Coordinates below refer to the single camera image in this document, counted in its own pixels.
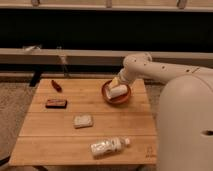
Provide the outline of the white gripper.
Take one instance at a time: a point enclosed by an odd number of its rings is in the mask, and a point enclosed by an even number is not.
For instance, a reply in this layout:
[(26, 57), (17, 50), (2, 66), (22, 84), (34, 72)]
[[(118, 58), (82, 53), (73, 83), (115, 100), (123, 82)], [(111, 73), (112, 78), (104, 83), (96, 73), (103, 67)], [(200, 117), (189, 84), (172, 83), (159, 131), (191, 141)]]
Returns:
[(116, 98), (127, 92), (127, 86), (120, 85), (117, 77), (113, 78), (112, 81), (106, 86), (106, 96), (108, 99)]

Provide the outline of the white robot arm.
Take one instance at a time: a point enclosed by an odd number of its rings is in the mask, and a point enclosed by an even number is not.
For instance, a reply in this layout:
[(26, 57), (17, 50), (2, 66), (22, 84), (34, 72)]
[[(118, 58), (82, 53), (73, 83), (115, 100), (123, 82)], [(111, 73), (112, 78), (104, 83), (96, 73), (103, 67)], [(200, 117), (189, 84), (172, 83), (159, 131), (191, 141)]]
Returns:
[(213, 69), (131, 54), (110, 85), (130, 85), (141, 75), (165, 84), (156, 118), (157, 171), (213, 171)]

